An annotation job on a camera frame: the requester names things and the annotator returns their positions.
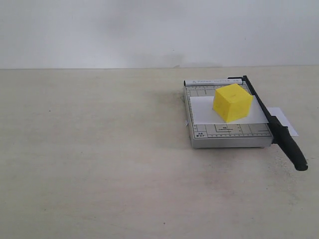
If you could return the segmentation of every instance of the guillotine paper trimmer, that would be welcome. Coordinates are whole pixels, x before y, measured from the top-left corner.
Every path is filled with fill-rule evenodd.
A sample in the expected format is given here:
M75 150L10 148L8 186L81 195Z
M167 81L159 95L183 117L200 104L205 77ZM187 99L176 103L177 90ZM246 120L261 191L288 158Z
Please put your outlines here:
M234 83L256 98L267 121L264 123L195 124L190 98L214 96L216 89ZM225 80L184 81L184 98L191 144L194 148L268 147L271 144L278 144L296 170L308 169L307 161L291 137L288 128L282 126L277 117L269 113L247 76L229 77Z

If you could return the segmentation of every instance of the yellow foam block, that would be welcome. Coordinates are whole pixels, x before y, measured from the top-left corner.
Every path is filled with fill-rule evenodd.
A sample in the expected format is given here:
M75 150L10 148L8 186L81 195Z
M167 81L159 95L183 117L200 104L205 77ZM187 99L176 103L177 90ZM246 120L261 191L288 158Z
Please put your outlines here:
M228 123L249 114L253 96L238 84L224 86L215 91L213 109Z

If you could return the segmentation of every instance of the table surface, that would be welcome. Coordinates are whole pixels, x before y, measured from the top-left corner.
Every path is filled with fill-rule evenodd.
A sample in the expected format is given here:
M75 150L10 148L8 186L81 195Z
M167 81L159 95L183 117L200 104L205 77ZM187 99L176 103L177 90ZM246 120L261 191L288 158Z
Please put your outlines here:
M192 149L183 80L247 75L309 162ZM10 239L317 239L319 67L0 70Z

